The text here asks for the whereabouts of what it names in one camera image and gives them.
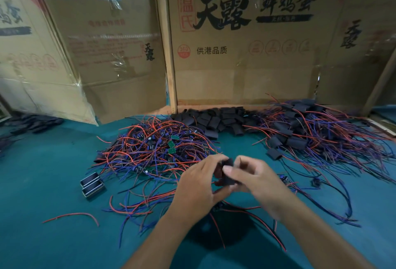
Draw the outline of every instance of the wooden post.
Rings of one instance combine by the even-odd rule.
[[[157,5],[161,27],[162,45],[164,46],[170,106],[172,113],[175,114],[177,113],[177,95],[168,0],[157,0]]]
[[[381,95],[389,78],[392,76],[393,72],[395,71],[395,68],[396,68],[396,49],[394,49],[381,76],[377,81],[377,84],[374,86],[374,89],[371,92],[369,98],[367,99],[366,104],[364,104],[361,112],[361,116],[367,117],[370,114],[370,111],[375,106],[375,103],[377,102],[379,96]]]

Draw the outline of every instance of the person's forearm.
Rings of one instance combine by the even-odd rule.
[[[298,198],[285,206],[281,222],[296,238],[315,269],[374,268]]]
[[[178,246],[190,228],[166,212],[123,269],[169,268]]]

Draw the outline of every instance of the person's left hand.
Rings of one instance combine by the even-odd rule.
[[[217,163],[226,159],[228,157],[223,154],[210,155],[183,172],[166,214],[191,228],[217,202],[227,198],[235,186],[224,186],[215,192],[212,192],[211,186]]]

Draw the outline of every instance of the person's left arm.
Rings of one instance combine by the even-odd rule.
[[[127,268],[169,268],[173,256],[192,226],[206,216],[219,201],[227,198],[232,186],[212,192],[213,172],[228,157],[210,155],[188,168],[180,177],[175,197],[146,241],[123,266]]]

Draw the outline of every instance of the person's right hand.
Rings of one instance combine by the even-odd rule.
[[[240,155],[234,166],[224,166],[223,172],[242,183],[236,191],[251,192],[276,220],[282,220],[290,203],[299,200],[265,161]]]

